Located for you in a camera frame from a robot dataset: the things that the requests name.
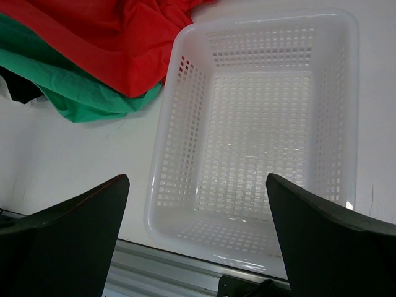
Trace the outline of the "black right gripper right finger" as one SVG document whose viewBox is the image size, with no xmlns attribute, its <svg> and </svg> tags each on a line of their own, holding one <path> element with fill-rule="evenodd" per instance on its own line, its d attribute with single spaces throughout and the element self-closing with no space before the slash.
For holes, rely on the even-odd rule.
<svg viewBox="0 0 396 297">
<path fill-rule="evenodd" d="M 293 296 L 395 296 L 395 225 L 277 174 L 266 188 Z"/>
</svg>

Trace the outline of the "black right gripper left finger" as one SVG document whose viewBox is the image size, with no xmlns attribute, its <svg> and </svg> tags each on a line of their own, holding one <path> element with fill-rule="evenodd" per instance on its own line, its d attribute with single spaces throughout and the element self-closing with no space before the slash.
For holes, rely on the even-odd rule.
<svg viewBox="0 0 396 297">
<path fill-rule="evenodd" d="M 101 296 L 129 179 L 21 218 L 1 215 L 1 296 Z"/>
</svg>

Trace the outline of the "green tank top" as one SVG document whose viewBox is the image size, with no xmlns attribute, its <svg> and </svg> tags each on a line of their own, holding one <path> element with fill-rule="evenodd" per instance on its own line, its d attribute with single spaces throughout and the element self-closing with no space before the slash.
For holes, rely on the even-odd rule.
<svg viewBox="0 0 396 297">
<path fill-rule="evenodd" d="M 160 93 L 156 84 L 127 97 L 100 82 L 50 47 L 36 33 L 1 15 L 1 66 L 33 82 L 58 113 L 73 123 L 122 118 L 143 109 Z M 11 100 L 1 77 L 1 95 Z"/>
</svg>

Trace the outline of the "black tank top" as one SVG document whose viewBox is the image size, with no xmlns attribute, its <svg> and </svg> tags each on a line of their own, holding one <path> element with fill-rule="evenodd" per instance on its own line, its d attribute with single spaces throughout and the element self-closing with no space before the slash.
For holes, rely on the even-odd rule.
<svg viewBox="0 0 396 297">
<path fill-rule="evenodd" d="M 1 77 L 7 85 L 7 91 L 11 96 L 12 101 L 21 104 L 39 98 L 43 92 L 31 81 L 11 72 L 10 70 L 1 66 Z"/>
</svg>

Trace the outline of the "red tank top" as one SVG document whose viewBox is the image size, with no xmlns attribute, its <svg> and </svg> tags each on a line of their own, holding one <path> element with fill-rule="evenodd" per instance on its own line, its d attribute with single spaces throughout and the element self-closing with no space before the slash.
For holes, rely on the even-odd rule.
<svg viewBox="0 0 396 297">
<path fill-rule="evenodd" d="M 116 91 L 164 82 L 174 39 L 203 1 L 1 1 L 1 12 Z"/>
</svg>

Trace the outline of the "white plastic perforated basket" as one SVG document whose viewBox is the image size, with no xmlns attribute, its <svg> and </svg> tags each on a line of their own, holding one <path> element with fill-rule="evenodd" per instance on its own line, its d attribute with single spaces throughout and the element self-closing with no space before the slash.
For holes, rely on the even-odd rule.
<svg viewBox="0 0 396 297">
<path fill-rule="evenodd" d="M 265 180 L 352 208 L 359 28 L 340 9 L 223 18 L 176 37 L 144 225 L 174 252 L 285 278 Z"/>
</svg>

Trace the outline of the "aluminium front frame rail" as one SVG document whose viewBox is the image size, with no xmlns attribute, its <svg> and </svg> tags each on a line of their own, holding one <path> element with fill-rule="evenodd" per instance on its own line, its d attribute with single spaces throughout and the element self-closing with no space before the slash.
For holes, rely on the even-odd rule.
<svg viewBox="0 0 396 297">
<path fill-rule="evenodd" d="M 247 271 L 245 261 L 216 255 L 214 262 L 116 241 L 102 296 L 217 296 L 221 276 L 261 282 L 284 280 Z"/>
</svg>

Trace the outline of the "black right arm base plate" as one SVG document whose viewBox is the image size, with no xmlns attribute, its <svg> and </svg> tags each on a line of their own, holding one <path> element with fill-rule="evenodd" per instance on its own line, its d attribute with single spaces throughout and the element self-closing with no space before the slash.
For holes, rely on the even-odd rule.
<svg viewBox="0 0 396 297">
<path fill-rule="evenodd" d="M 223 275 L 218 282 L 217 297 L 282 297 L 291 296 L 291 290 L 281 283 L 265 279 L 259 283 L 231 275 Z"/>
</svg>

